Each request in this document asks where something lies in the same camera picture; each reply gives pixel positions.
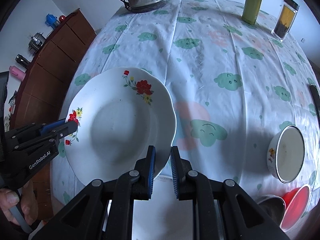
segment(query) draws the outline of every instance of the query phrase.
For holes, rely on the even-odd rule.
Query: glass jar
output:
[[[262,0],[245,0],[242,20],[254,25],[256,23]]]
[[[282,9],[271,33],[279,40],[283,41],[287,36],[292,23],[297,15],[299,5],[293,0],[283,0]]]

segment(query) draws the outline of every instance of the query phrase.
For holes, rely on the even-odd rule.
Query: metal bowl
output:
[[[283,198],[275,195],[264,195],[255,199],[255,201],[280,226],[286,208]]]

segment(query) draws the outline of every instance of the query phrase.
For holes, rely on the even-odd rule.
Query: red ball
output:
[[[59,17],[59,22],[62,22],[62,21],[64,21],[65,20],[65,16],[64,15],[61,15],[60,17]]]

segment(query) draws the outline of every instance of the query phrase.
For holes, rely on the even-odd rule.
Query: green canister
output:
[[[245,0],[242,20],[254,25],[256,23],[262,0]]]

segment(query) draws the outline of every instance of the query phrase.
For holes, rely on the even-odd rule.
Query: screw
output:
[[[229,187],[233,187],[235,185],[235,182],[232,179],[227,179],[225,184]]]
[[[99,187],[101,185],[101,180],[95,179],[94,181],[91,182],[91,185],[94,187]]]
[[[137,177],[137,176],[139,175],[139,171],[137,171],[137,170],[132,170],[132,171],[129,172],[129,175],[130,175],[131,177]]]
[[[197,172],[197,171],[189,171],[188,174],[189,174],[189,176],[191,176],[191,177],[196,177],[196,176],[198,176],[198,172]]]

